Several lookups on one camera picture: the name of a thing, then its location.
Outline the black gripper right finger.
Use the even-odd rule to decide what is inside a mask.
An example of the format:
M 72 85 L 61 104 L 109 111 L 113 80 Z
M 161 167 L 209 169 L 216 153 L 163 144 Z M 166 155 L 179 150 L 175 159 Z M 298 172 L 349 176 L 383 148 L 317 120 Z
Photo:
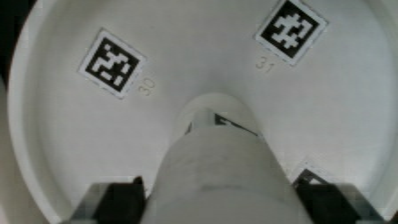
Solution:
M 353 185 L 299 183 L 294 191 L 314 224 L 385 224 Z

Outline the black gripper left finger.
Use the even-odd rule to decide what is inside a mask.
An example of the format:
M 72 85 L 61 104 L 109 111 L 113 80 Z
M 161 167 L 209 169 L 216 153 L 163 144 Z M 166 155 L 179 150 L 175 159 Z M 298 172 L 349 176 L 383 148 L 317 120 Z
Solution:
M 68 224 L 140 224 L 145 209 L 143 180 L 93 183 L 68 218 Z

